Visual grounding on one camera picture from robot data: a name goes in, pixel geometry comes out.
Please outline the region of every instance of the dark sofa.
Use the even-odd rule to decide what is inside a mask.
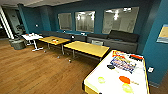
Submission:
[[[120,50],[127,53],[136,53],[139,35],[112,30],[108,35],[88,34],[87,42],[93,40],[103,42],[110,50]]]
[[[103,35],[103,34],[87,34],[84,35],[76,35],[76,34],[68,34],[63,32],[56,32],[56,31],[42,31],[42,36],[56,36],[65,39],[70,39],[71,42],[73,41],[83,41],[92,43],[93,41],[96,42],[103,42],[103,46],[110,47],[110,50],[120,50],[127,53],[136,53],[136,49],[138,46],[138,35],[132,33],[126,33],[122,31],[112,30],[110,34]]]

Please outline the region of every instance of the table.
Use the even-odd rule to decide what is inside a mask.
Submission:
[[[39,40],[40,40],[40,41],[47,42],[49,49],[50,49],[49,44],[54,44],[54,45],[59,45],[59,44],[61,44],[61,46],[62,46],[62,54],[63,54],[63,55],[64,55],[64,45],[63,45],[63,43],[70,41],[69,39],[63,39],[63,38],[54,37],[54,36],[41,38],[41,39],[39,39]]]
[[[67,48],[73,49],[73,57],[75,57],[74,50],[81,51],[87,54],[100,57],[100,60],[104,54],[108,51],[109,47],[94,45],[86,42],[75,41],[64,45]]]
[[[88,94],[149,94],[148,81],[146,75],[145,61],[136,61],[136,68],[131,74],[129,71],[125,71],[119,68],[109,69],[107,65],[110,64],[113,51],[111,51],[99,64],[98,66],[85,78],[84,90]],[[126,76],[132,81],[139,83],[127,84],[133,92],[126,93],[124,91],[124,83],[120,81],[120,76]],[[98,78],[103,77],[104,83],[100,83]]]
[[[27,45],[34,44],[35,49],[32,50],[32,51],[37,51],[37,50],[43,49],[43,48],[38,48],[38,47],[37,47],[37,44],[36,44],[36,41],[35,41],[36,39],[43,38],[42,36],[39,36],[39,35],[34,34],[34,33],[32,33],[32,34],[26,34],[26,35],[22,35],[22,36],[23,36],[26,40],[29,41],[29,44],[27,44]]]

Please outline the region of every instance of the ceiling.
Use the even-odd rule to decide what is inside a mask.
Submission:
[[[27,7],[37,7],[42,5],[56,6],[78,1],[82,0],[0,0],[0,5],[4,7],[17,7],[17,4],[21,3]]]

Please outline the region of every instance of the glass panel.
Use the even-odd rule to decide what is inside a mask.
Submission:
[[[109,34],[111,30],[133,33],[138,10],[139,7],[105,10],[102,33]]]
[[[95,11],[76,12],[76,31],[94,32]]]
[[[58,14],[60,29],[72,30],[71,13]]]

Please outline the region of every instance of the wooden floor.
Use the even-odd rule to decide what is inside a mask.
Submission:
[[[58,48],[46,53],[32,52],[33,48],[14,50],[8,40],[0,40],[0,94],[86,94],[82,81],[98,60],[79,56],[69,63],[71,55],[57,58],[61,55]],[[149,87],[150,94],[168,94],[168,76],[159,88]]]

